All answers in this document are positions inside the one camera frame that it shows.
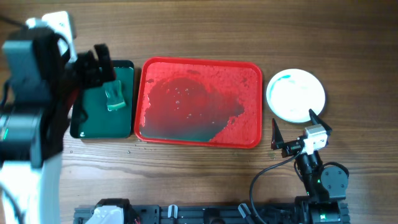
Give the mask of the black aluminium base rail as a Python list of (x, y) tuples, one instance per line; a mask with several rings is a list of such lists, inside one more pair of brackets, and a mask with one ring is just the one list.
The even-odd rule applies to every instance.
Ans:
[[(160, 207), (158, 205), (133, 205), (134, 223), (156, 224), (206, 224), (206, 223), (259, 223), (251, 208), (241, 206), (214, 207)], [(350, 224), (348, 206), (322, 205), (300, 208), (293, 204), (267, 205), (259, 213), (266, 223), (340, 223)]]

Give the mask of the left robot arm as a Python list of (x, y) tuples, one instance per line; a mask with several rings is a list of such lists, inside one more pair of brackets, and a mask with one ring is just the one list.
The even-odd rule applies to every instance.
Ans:
[(1, 196), (7, 223), (58, 223), (63, 137), (68, 113), (87, 88), (113, 81), (108, 47), (77, 56), (48, 27), (13, 32), (2, 50), (14, 101), (1, 100)]

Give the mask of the black rectangular tray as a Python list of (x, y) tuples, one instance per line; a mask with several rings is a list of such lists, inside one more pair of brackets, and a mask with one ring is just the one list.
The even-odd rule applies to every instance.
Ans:
[(113, 62), (116, 79), (121, 82), (126, 105), (110, 111), (104, 87), (84, 90), (73, 105), (70, 135), (77, 139), (127, 138), (132, 133), (134, 102), (134, 64), (129, 60)]

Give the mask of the green yellow sponge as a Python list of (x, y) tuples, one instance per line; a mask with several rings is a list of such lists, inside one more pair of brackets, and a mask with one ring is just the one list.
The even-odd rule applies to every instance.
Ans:
[(103, 88), (107, 97), (106, 106), (109, 111), (115, 111), (126, 106), (120, 80), (105, 82), (103, 83)]

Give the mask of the red plastic tray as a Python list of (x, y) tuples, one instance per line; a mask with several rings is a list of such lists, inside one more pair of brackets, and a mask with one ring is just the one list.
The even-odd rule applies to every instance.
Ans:
[(146, 142), (252, 149), (262, 138), (262, 71), (251, 62), (152, 57), (134, 132)]

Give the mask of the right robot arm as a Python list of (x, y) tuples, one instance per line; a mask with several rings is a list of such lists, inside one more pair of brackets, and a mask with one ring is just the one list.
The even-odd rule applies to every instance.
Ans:
[(311, 126), (297, 139), (285, 142), (276, 121), (272, 120), (271, 149), (281, 150), (283, 158), (294, 161), (306, 196), (298, 196), (292, 205), (277, 208), (286, 223), (345, 223), (349, 221), (346, 199), (349, 170), (337, 162), (324, 163), (319, 150), (328, 145), (332, 128), (309, 110)]

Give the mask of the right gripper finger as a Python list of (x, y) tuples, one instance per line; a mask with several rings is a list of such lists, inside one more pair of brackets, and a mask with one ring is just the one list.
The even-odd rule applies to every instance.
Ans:
[(312, 122), (313, 125), (320, 124), (325, 128), (326, 131), (332, 130), (332, 128), (328, 124), (326, 124), (326, 122), (324, 122), (321, 118), (319, 118), (318, 115), (312, 109), (309, 109), (308, 112), (309, 112), (310, 121)]
[(282, 149), (285, 142), (282, 137), (282, 134), (279, 130), (279, 127), (276, 123), (276, 120), (272, 118), (272, 141), (271, 141), (271, 149), (277, 150)]

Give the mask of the white plate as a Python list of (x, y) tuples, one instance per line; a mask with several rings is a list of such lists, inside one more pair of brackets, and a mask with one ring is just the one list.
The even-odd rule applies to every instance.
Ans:
[(326, 105), (326, 92), (310, 72), (290, 68), (276, 73), (266, 88), (266, 101), (271, 111), (290, 123), (310, 120), (309, 110), (319, 115)]

